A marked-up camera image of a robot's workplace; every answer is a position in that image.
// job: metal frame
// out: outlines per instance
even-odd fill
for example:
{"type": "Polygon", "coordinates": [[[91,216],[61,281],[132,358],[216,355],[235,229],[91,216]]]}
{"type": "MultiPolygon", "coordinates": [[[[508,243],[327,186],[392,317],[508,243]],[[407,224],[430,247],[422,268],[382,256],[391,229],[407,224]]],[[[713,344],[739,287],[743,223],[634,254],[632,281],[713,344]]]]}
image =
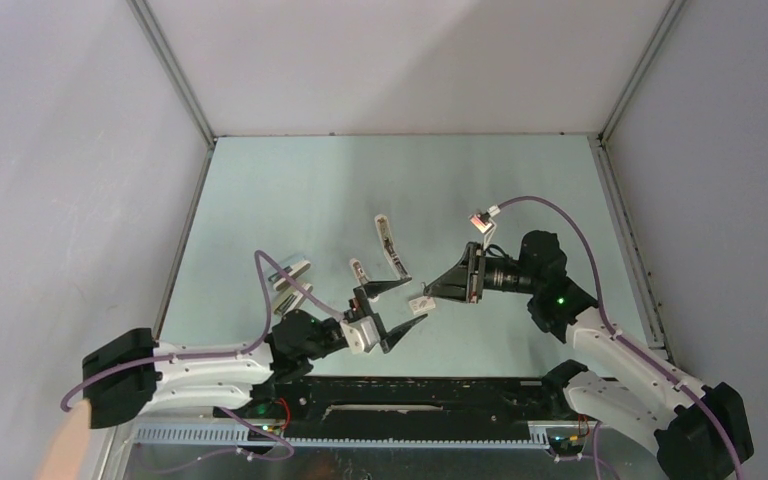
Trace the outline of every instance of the metal frame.
{"type": "Polygon", "coordinates": [[[172,299],[172,291],[175,289],[175,281],[178,279],[178,271],[181,269],[181,261],[184,258],[184,249],[187,247],[187,240],[190,238],[190,230],[193,228],[193,220],[196,217],[201,192],[204,190],[204,184],[207,180],[207,171],[210,170],[210,162],[213,160],[214,148],[210,147],[204,157],[201,170],[199,171],[196,190],[193,192],[193,199],[190,201],[190,209],[187,211],[187,218],[184,221],[184,230],[181,232],[181,239],[178,241],[178,249],[175,251],[175,260],[172,262],[172,270],[169,272],[169,279],[166,281],[166,290],[163,292],[163,300],[160,304],[160,310],[157,313],[157,319],[154,322],[154,338],[160,338],[160,331],[163,329],[163,322],[166,319],[166,312],[169,310],[169,302],[172,299]]]}
{"type": "MultiPolygon", "coordinates": [[[[175,88],[175,91],[178,93],[184,107],[193,120],[193,123],[198,128],[208,146],[208,152],[205,156],[201,171],[199,172],[196,190],[190,203],[190,209],[187,213],[184,229],[175,254],[175,260],[169,275],[169,280],[167,281],[166,291],[155,322],[154,334],[155,336],[158,336],[163,327],[163,321],[175,286],[178,270],[181,266],[187,239],[193,225],[195,212],[213,158],[213,151],[217,138],[198,102],[192,86],[181,69],[172,48],[149,5],[149,0],[127,1],[134,13],[134,17],[143,29],[146,39],[151,44],[164,71],[166,71],[169,76],[169,80],[175,88]]],[[[603,185],[605,197],[608,200],[609,211],[614,223],[614,228],[620,243],[625,247],[623,251],[625,263],[629,270],[629,274],[634,279],[634,283],[637,287],[634,292],[635,300],[638,303],[638,308],[641,314],[647,320],[650,327],[648,330],[644,329],[647,334],[647,343],[652,348],[660,349],[666,357],[669,357],[669,352],[665,343],[662,319],[657,307],[659,304],[653,293],[652,285],[649,280],[649,272],[644,266],[640,248],[637,245],[632,222],[620,192],[616,172],[613,168],[611,158],[608,155],[606,144],[615,133],[617,125],[622,119],[627,106],[634,98],[638,87],[661,51],[667,36],[674,29],[687,3],[687,0],[670,1],[601,131],[597,134],[588,136],[597,172],[603,185]]],[[[204,415],[176,417],[175,420],[177,422],[204,421],[204,415]]],[[[139,425],[140,421],[136,420],[115,427],[108,432],[93,475],[94,479],[118,480],[123,478],[128,463],[127,460],[131,452],[132,440],[134,435],[139,431],[139,425]]],[[[534,423],[534,427],[540,428],[541,426],[563,428],[571,425],[566,421],[540,421],[534,423]]]]}
{"type": "Polygon", "coordinates": [[[666,10],[664,10],[663,15],[661,15],[661,19],[658,21],[655,31],[652,32],[649,42],[643,49],[643,55],[640,56],[640,60],[638,60],[637,64],[634,66],[631,77],[629,77],[628,82],[626,82],[620,97],[617,99],[616,103],[614,103],[614,108],[608,115],[608,119],[605,120],[602,131],[599,133],[599,138],[604,143],[608,143],[614,135],[617,125],[625,113],[626,107],[628,107],[628,104],[631,102],[632,98],[634,98],[637,88],[646,76],[646,72],[649,71],[649,67],[652,66],[655,58],[657,58],[660,53],[664,41],[669,36],[670,32],[672,32],[687,3],[688,0],[671,0],[670,4],[667,5],[666,10]]]}
{"type": "Polygon", "coordinates": [[[637,287],[633,289],[634,299],[640,315],[649,326],[648,329],[643,329],[646,334],[646,343],[649,348],[666,350],[664,326],[658,311],[659,303],[652,289],[650,272],[645,267],[637,239],[634,236],[631,218],[617,183],[616,172],[604,144],[599,140],[599,136],[590,135],[588,140],[590,150],[593,152],[596,172],[605,191],[605,198],[608,200],[608,210],[614,223],[614,230],[620,244],[624,247],[622,250],[623,260],[628,275],[632,279],[632,284],[637,287]]]}
{"type": "Polygon", "coordinates": [[[157,55],[158,60],[160,60],[160,64],[163,65],[163,69],[169,75],[172,86],[178,92],[181,101],[184,102],[187,113],[190,114],[196,127],[201,132],[207,147],[212,149],[216,145],[216,135],[213,133],[213,129],[210,128],[210,123],[208,123],[204,110],[202,110],[196,98],[193,87],[190,86],[184,71],[181,70],[181,65],[175,58],[172,47],[169,46],[169,42],[163,34],[163,29],[160,28],[154,11],[148,4],[148,0],[128,0],[128,5],[131,6],[134,17],[143,29],[148,43],[151,44],[151,48],[157,55]]]}

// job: grey wall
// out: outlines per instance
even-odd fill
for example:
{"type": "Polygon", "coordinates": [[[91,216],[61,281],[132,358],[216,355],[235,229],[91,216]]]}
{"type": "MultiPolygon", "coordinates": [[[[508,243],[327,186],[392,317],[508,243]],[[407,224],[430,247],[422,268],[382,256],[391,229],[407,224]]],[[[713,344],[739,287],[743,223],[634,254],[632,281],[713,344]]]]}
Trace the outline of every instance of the grey wall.
{"type": "Polygon", "coordinates": [[[609,146],[677,359],[742,393],[768,478],[768,0],[691,2],[609,146]]]}
{"type": "Polygon", "coordinates": [[[594,131],[668,0],[151,3],[218,133],[324,135],[594,131]]]}
{"type": "Polygon", "coordinates": [[[204,154],[126,2],[0,1],[0,478],[83,355],[154,323],[204,154]]]}

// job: purple cable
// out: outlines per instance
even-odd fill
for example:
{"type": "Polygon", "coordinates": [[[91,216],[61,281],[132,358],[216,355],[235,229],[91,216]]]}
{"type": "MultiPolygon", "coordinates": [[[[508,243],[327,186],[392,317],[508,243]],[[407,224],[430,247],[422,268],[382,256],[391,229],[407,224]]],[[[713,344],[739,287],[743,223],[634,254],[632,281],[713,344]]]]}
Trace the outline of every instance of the purple cable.
{"type": "Polygon", "coordinates": [[[602,464],[602,459],[599,458],[599,430],[601,428],[602,422],[596,422],[596,426],[593,427],[593,466],[596,468],[596,480],[602,480],[602,471],[599,469],[599,465],[602,464]]]}
{"type": "Polygon", "coordinates": [[[258,460],[266,460],[267,462],[278,462],[278,461],[281,461],[281,460],[286,460],[286,459],[292,457],[295,454],[296,450],[293,448],[292,445],[290,445],[290,442],[285,440],[280,435],[275,435],[272,432],[258,429],[256,426],[254,426],[251,423],[243,420],[242,418],[240,418],[234,412],[232,412],[231,410],[229,410],[227,408],[219,407],[219,409],[222,410],[223,412],[225,412],[226,415],[228,415],[230,418],[234,419],[237,423],[239,423],[239,424],[243,425],[244,427],[248,428],[249,431],[257,431],[259,434],[262,434],[262,435],[264,435],[266,437],[269,437],[272,440],[275,440],[276,443],[281,444],[282,446],[287,448],[287,450],[288,450],[287,454],[282,456],[282,457],[270,457],[269,453],[271,453],[274,450],[274,448],[272,450],[270,450],[269,453],[267,453],[266,455],[262,455],[262,454],[250,452],[248,450],[244,450],[244,449],[238,448],[238,447],[226,447],[226,448],[219,448],[219,449],[213,450],[211,452],[205,453],[204,455],[199,455],[194,460],[191,460],[191,461],[189,461],[187,463],[183,463],[181,465],[177,465],[175,467],[168,467],[168,468],[154,468],[154,467],[151,467],[149,465],[146,465],[145,459],[143,458],[143,456],[142,455],[138,455],[137,456],[137,463],[140,466],[140,468],[145,470],[145,471],[147,471],[147,472],[149,472],[149,473],[153,473],[155,475],[167,475],[169,473],[175,473],[175,472],[180,472],[181,470],[186,470],[187,468],[190,468],[190,467],[192,467],[193,465],[195,465],[195,464],[197,464],[199,462],[207,460],[208,458],[216,457],[216,456],[219,456],[219,455],[227,455],[229,453],[234,453],[234,454],[237,454],[237,455],[245,455],[246,458],[249,458],[249,459],[257,458],[258,460]]]}
{"type": "MultiPolygon", "coordinates": [[[[502,210],[505,207],[508,207],[510,205],[513,205],[514,203],[524,202],[524,201],[532,201],[541,203],[543,205],[546,205],[547,207],[551,208],[555,212],[557,212],[560,216],[566,220],[566,222],[572,227],[573,230],[575,230],[576,235],[578,235],[578,239],[581,241],[581,244],[584,246],[584,250],[587,253],[587,259],[590,261],[590,269],[593,271],[593,282],[596,285],[596,302],[599,304],[599,316],[602,318],[602,323],[605,325],[605,329],[611,333],[611,336],[615,339],[617,339],[622,345],[624,345],[626,348],[634,352],[635,355],[640,357],[644,362],[649,364],[652,368],[654,368],[658,373],[664,376],[670,383],[673,384],[673,388],[676,388],[676,386],[680,383],[680,380],[678,377],[672,374],[669,370],[665,369],[661,364],[656,362],[654,359],[650,358],[648,355],[646,355],[643,350],[638,348],[636,345],[628,341],[628,339],[624,338],[622,333],[617,334],[617,329],[614,328],[614,326],[611,324],[610,320],[608,320],[608,313],[605,311],[605,303],[602,300],[602,281],[599,279],[599,269],[596,267],[596,257],[593,255],[593,250],[590,248],[590,243],[587,241],[587,238],[584,236],[584,232],[581,231],[580,228],[578,228],[578,225],[575,223],[575,221],[572,219],[572,217],[567,214],[561,207],[555,205],[554,203],[550,202],[549,200],[546,200],[542,197],[535,197],[532,195],[523,195],[520,197],[514,197],[510,200],[506,200],[497,206],[499,207],[499,210],[502,210]]],[[[726,447],[726,450],[729,453],[729,457],[731,457],[731,461],[734,464],[734,472],[737,475],[737,480],[743,480],[745,475],[743,474],[743,465],[740,463],[740,457],[737,454],[737,449],[734,447],[734,443],[732,443],[731,438],[728,436],[728,432],[726,432],[725,427],[720,423],[720,420],[717,418],[716,415],[708,408],[707,405],[705,405],[704,402],[702,402],[702,399],[700,399],[695,393],[693,393],[689,388],[687,388],[686,385],[682,385],[679,390],[684,392],[688,398],[690,398],[693,403],[699,406],[699,409],[702,410],[702,412],[705,414],[706,417],[708,417],[708,420],[711,422],[712,425],[714,425],[714,429],[717,430],[717,433],[720,436],[720,439],[723,441],[723,444],[726,447]]],[[[593,440],[593,455],[596,456],[596,439],[594,437],[593,440]]],[[[596,474],[597,477],[599,476],[599,467],[597,462],[596,467],[596,474]]]]}
{"type": "Polygon", "coordinates": [[[235,357],[237,355],[245,355],[249,352],[254,351],[257,347],[260,346],[261,343],[263,343],[263,341],[266,339],[266,336],[269,334],[269,329],[272,327],[272,312],[270,311],[269,289],[266,287],[266,278],[263,275],[263,267],[260,264],[261,259],[266,260],[266,263],[272,266],[272,268],[274,268],[275,271],[278,272],[278,274],[284,278],[284,280],[289,282],[290,285],[292,285],[296,290],[299,291],[299,293],[304,295],[305,298],[310,300],[314,305],[319,307],[322,311],[331,315],[337,320],[340,320],[343,317],[342,313],[329,307],[325,303],[321,302],[318,298],[314,297],[312,293],[302,288],[299,282],[297,282],[295,279],[293,279],[293,277],[291,277],[287,272],[285,272],[284,269],[281,268],[280,265],[278,265],[278,262],[273,260],[272,257],[266,254],[266,252],[262,250],[257,250],[254,252],[254,263],[255,263],[255,267],[257,268],[257,278],[260,280],[260,289],[263,292],[263,302],[266,304],[266,323],[263,327],[263,332],[261,332],[260,336],[257,337],[257,339],[254,342],[252,342],[251,345],[249,345],[248,347],[242,348],[240,350],[226,350],[224,352],[210,352],[210,353],[179,353],[177,355],[168,354],[168,355],[160,355],[156,357],[141,358],[139,360],[132,360],[130,362],[121,363],[119,365],[116,365],[115,367],[110,367],[107,370],[101,371],[91,376],[90,378],[84,380],[83,382],[79,383],[78,385],[75,385],[75,387],[69,390],[69,392],[66,393],[65,396],[63,396],[63,399],[60,400],[60,409],[63,410],[64,412],[68,412],[72,410],[72,407],[69,406],[69,400],[71,400],[72,397],[77,395],[78,392],[84,390],[90,385],[93,385],[96,382],[99,382],[111,375],[115,375],[119,372],[131,369],[131,368],[141,367],[143,365],[148,365],[151,363],[168,362],[168,361],[174,360],[176,357],[179,360],[203,360],[207,358],[235,357]]]}

